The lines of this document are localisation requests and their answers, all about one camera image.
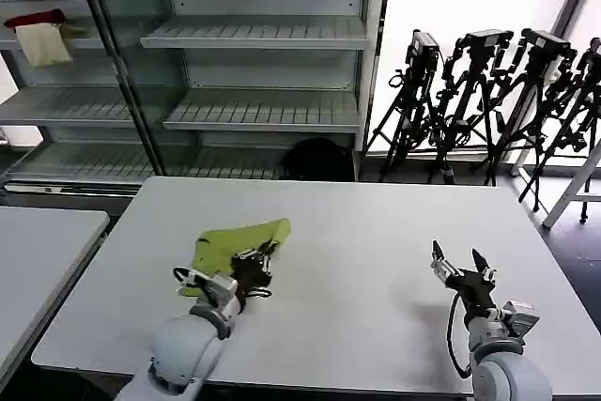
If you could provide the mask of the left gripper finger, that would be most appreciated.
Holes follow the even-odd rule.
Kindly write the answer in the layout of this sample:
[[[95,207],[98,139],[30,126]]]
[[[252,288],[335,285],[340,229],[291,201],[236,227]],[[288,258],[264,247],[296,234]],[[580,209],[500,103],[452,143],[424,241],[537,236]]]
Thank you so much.
[[[233,256],[233,262],[238,263],[247,263],[247,262],[256,262],[258,264],[263,264],[265,259],[268,257],[268,244],[261,244],[255,248],[249,248],[247,250],[241,251]]]
[[[279,249],[278,241],[267,241],[259,247],[261,269],[266,276],[271,277],[270,262],[274,253]]]

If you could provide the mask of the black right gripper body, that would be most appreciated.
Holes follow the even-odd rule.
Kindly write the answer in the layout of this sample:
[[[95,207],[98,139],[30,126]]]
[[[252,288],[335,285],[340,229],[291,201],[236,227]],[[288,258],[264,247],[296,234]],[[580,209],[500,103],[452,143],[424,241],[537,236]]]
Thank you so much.
[[[490,296],[495,283],[486,280],[481,272],[460,270],[450,275],[445,285],[459,294],[468,315],[483,315],[496,307]]]

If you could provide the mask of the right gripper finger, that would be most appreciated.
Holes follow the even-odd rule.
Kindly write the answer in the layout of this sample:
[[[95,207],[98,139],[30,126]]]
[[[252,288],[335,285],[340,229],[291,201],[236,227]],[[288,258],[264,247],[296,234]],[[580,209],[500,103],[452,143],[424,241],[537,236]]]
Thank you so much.
[[[442,248],[437,240],[432,243],[432,262],[431,269],[435,275],[446,285],[450,278],[458,275],[458,269],[451,264],[445,257]]]
[[[471,250],[471,255],[477,272],[481,275],[484,283],[488,285],[496,284],[497,271],[489,266],[487,260],[475,248]]]

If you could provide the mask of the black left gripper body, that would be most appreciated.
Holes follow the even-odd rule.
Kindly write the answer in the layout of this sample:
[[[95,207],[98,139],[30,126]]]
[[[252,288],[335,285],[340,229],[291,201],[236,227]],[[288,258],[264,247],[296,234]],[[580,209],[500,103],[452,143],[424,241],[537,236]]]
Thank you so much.
[[[232,277],[237,281],[236,297],[241,307],[250,298],[269,298],[271,282],[269,261],[266,257],[235,257],[232,259]]]

